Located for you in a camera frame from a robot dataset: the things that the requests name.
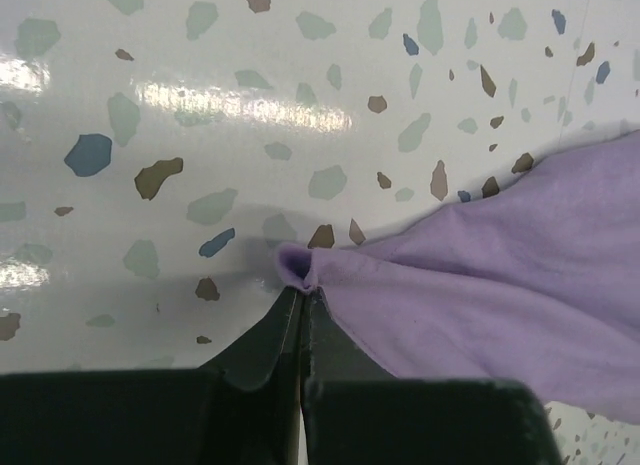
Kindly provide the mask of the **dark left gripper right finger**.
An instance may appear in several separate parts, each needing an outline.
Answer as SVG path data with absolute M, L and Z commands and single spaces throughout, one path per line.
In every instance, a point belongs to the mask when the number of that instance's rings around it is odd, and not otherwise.
M 311 464 L 559 464 L 534 394 L 509 380 L 398 379 L 304 301 L 301 386 Z

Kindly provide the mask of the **lilac t shirt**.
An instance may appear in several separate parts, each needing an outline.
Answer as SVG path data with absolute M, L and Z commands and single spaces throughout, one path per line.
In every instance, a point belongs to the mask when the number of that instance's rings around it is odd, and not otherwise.
M 508 378 L 639 420 L 639 136 L 544 158 L 499 194 L 354 249 L 284 244 L 283 282 L 402 378 Z

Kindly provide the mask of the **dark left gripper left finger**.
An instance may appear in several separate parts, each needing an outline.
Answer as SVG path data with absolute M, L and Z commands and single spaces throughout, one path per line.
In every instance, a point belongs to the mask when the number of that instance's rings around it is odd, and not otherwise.
M 300 293 L 196 368 L 1 378 L 5 464 L 285 464 Z

